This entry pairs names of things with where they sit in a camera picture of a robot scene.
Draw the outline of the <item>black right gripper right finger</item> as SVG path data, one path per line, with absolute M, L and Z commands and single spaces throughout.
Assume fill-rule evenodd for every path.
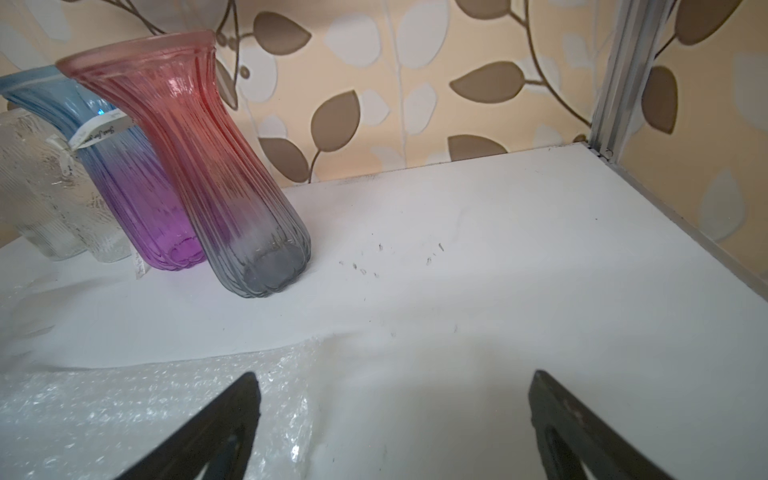
M 670 475 L 633 447 L 545 370 L 528 390 L 531 423 L 549 479 L 668 479 Z

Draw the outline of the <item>pink vase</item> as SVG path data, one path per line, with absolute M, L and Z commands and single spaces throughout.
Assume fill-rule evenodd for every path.
M 305 271 L 311 237 L 220 98 L 210 30 L 123 41 L 57 60 L 147 136 L 219 282 L 243 298 Z

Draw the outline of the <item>aluminium frame post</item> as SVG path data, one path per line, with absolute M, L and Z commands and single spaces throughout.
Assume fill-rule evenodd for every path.
M 588 145 L 608 164 L 619 161 L 637 115 L 654 56 L 676 3 L 631 0 L 619 4 L 605 77 Z

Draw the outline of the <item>purple vase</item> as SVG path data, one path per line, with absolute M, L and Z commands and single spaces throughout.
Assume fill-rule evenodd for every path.
M 72 138 L 114 105 L 55 66 L 1 78 L 1 95 Z M 178 271 L 206 260 L 186 212 L 146 135 L 132 126 L 76 151 L 138 254 L 151 267 Z

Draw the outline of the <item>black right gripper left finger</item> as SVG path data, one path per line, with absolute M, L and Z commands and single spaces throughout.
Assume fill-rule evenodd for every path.
M 246 372 L 121 479 L 242 479 L 260 419 L 261 391 Z

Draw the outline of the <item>clear ribbed glass vase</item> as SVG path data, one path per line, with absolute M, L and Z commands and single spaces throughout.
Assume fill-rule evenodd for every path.
M 48 122 L 21 108 L 1 114 L 3 172 L 29 187 L 101 263 L 131 254 L 131 244 L 84 165 Z

